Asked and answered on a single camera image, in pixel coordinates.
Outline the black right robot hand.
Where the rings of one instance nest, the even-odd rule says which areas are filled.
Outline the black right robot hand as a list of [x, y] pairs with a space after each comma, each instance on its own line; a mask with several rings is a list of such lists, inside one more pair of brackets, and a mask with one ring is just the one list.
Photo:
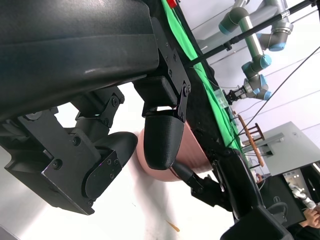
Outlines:
[[253, 209], [264, 207], [257, 184], [238, 150], [226, 148], [215, 152], [211, 165], [218, 182], [208, 176], [200, 178], [191, 168], [178, 161], [173, 163], [172, 168], [190, 187], [194, 198], [212, 207], [218, 205], [233, 212], [238, 220]]

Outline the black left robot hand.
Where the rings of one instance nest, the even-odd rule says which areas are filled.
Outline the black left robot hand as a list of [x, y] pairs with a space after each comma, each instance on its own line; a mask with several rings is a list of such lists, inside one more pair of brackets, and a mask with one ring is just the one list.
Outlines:
[[191, 84], [150, 0], [3, 0], [0, 145], [5, 169], [53, 207], [91, 215], [134, 153], [110, 133], [133, 83], [143, 99], [144, 152], [176, 166]]

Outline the bare person hand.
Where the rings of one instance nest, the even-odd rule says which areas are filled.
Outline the bare person hand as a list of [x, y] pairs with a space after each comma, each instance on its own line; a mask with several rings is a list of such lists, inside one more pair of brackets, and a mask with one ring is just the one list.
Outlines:
[[305, 226], [316, 229], [320, 228], [320, 214], [317, 210], [308, 208], [303, 213], [306, 218], [306, 220], [304, 221]]

